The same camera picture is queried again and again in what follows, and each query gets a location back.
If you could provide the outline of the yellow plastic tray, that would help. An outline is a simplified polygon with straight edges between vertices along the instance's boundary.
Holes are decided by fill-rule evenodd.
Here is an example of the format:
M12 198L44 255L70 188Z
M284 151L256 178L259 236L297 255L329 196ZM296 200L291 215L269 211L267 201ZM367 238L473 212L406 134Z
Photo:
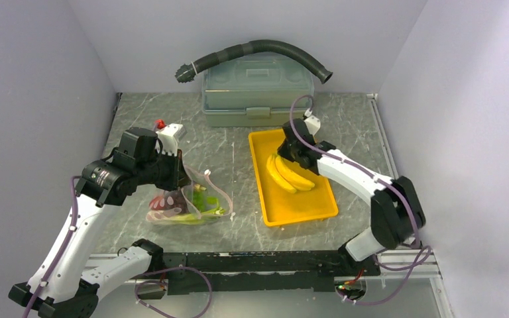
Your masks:
M249 145L265 225L278 227L336 217L339 208L327 178L318 176L288 160L284 161L285 165L313 182L315 187L310 191L289 193L271 178L266 169L266 162L268 157L277 151L284 139L281 129L249 134Z

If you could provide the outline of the clear zip top bag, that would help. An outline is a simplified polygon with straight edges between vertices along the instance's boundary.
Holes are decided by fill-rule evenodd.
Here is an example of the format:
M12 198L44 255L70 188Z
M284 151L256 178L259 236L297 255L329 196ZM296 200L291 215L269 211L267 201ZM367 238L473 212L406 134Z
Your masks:
M179 190L181 190L182 193L188 198L187 212L196 213L197 215L199 215L201 213L194 207L194 205L192 203L193 186L194 186L194 184L200 184L200 185L206 187L208 192L211 195L217 196L219 198L222 208L227 211L227 214L223 217L220 217L219 219L222 219L224 217L233 218L235 216L235 212L233 209L233 201L231 199L231 196L229 194L227 194L225 191L223 191L220 187L217 187L212 182L211 170L205 170L204 172L199 172L197 170L192 169L189 166L185 166L184 168L191 179L191 184L184 186ZM166 192L167 191L165 191L165 190L160 190L154 197L156 197L158 195L163 195Z

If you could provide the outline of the yellow toy bananas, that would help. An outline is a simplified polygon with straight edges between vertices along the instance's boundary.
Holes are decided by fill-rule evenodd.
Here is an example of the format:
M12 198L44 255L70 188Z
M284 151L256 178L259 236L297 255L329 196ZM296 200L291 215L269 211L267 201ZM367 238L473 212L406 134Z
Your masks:
M310 191L315 187L315 184L311 180L297 174L287 167L283 159L277 154L271 154L268 157L266 161L266 170L276 185L288 193Z

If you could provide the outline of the purple toy eggplant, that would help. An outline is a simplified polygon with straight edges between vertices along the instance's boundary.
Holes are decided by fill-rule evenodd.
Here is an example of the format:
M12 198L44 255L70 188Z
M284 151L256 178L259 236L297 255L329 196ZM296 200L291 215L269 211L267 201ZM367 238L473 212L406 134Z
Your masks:
M188 198L182 193L181 190L167 191L162 195L160 208L163 211L171 209L180 209L181 211L188 210Z

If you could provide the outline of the red toy grapes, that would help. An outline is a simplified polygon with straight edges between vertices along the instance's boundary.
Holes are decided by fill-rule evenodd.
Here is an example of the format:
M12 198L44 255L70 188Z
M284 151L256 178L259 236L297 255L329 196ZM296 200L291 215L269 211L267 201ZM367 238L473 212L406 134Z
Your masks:
M149 203L150 210L153 211L163 211L165 210L165 197L162 195L158 195L154 197Z

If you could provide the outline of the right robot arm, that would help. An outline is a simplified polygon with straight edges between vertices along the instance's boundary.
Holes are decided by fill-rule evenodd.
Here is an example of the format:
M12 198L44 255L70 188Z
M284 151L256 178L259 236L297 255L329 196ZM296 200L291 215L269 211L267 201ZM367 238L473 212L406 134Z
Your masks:
M280 158L340 184L370 207L369 226L339 249L342 272L354 275L373 254L395 249L410 237L419 237L426 220L409 178L393 179L373 172L331 143L315 141L308 120L292 119L282 125L282 131Z

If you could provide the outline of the green toy grapes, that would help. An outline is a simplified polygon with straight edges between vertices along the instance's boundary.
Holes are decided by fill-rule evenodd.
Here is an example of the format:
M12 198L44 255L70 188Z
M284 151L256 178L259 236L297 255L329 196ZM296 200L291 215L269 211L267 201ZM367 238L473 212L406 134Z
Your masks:
M200 184L194 184L193 186L192 203L202 213L222 210L219 198L211 195L207 188Z

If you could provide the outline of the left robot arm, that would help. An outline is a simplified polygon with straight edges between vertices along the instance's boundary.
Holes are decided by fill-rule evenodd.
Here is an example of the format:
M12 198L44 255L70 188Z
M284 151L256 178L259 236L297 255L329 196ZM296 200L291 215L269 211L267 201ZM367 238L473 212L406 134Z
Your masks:
M70 180L72 206L52 248L34 275L15 284L9 299L40 317L89 317L99 301L126 280L159 276L163 249L144 238L94 270L85 264L109 220L139 186L165 191L190 184L179 141L185 127L132 127L105 158L88 164Z

